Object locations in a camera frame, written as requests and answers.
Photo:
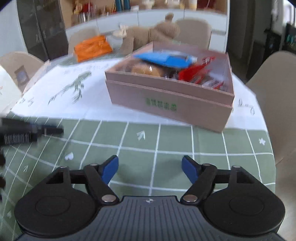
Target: ribbed surface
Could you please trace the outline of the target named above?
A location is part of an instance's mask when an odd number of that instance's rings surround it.
[[[23,235],[19,241],[43,241]],[[224,234],[209,225],[196,207],[175,197],[125,197],[114,207],[104,207],[80,232],[51,241],[284,241],[277,234],[242,238]]]

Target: barcode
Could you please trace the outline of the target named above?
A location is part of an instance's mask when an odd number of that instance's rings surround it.
[[[5,145],[30,143],[30,141],[31,141],[30,133],[4,135]]]

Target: brown stuffed object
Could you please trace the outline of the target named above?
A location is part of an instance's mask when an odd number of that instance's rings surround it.
[[[123,38],[120,52],[127,55],[153,41],[172,42],[180,33],[178,25],[172,22],[173,17],[173,13],[168,13],[165,21],[153,28],[129,27],[126,30],[126,37]]]

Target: orange package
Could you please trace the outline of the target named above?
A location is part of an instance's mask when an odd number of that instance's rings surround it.
[[[77,61],[92,59],[107,53],[111,53],[113,49],[106,41],[103,35],[82,41],[74,47],[74,53],[77,55]]]

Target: cardboard box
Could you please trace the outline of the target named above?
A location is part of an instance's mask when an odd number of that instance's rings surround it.
[[[227,54],[202,50],[192,45],[150,43],[134,52],[176,50],[202,59],[215,56],[207,69],[224,80],[226,91],[204,88],[179,80],[122,72],[135,59],[129,55],[105,72],[112,103],[161,115],[206,129],[222,132],[234,99],[231,68]]]

